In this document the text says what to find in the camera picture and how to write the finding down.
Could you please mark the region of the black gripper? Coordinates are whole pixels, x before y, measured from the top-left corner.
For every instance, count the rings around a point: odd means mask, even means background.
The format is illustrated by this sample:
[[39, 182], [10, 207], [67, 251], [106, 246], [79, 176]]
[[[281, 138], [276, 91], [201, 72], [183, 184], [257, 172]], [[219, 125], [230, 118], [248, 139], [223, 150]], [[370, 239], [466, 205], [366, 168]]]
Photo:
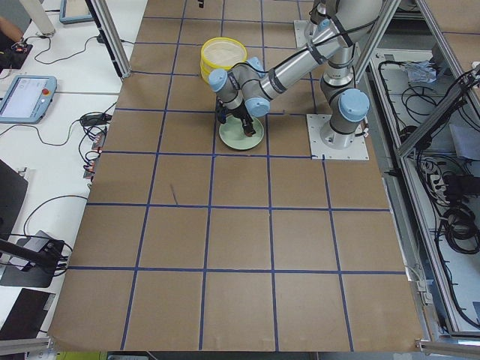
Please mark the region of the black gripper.
[[247, 107], [245, 106], [244, 103], [241, 103], [235, 109], [231, 109], [230, 113], [237, 119], [241, 120], [241, 123], [243, 125], [244, 135], [246, 137], [252, 137], [256, 133], [253, 126], [253, 119], [248, 113]]

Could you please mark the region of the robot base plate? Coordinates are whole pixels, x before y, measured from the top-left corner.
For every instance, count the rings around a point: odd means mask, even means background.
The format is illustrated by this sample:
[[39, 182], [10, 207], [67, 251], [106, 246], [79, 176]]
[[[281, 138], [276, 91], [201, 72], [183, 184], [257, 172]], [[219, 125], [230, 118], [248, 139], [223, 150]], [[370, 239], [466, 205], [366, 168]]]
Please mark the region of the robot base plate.
[[330, 127], [328, 114], [307, 114], [307, 130], [310, 153], [313, 160], [332, 161], [368, 161], [369, 154], [363, 134], [358, 123], [354, 133], [336, 133]]
[[295, 44], [299, 50], [306, 44], [312, 44], [314, 35], [317, 30], [317, 24], [314, 24], [310, 20], [297, 19], [293, 22], [295, 32]]

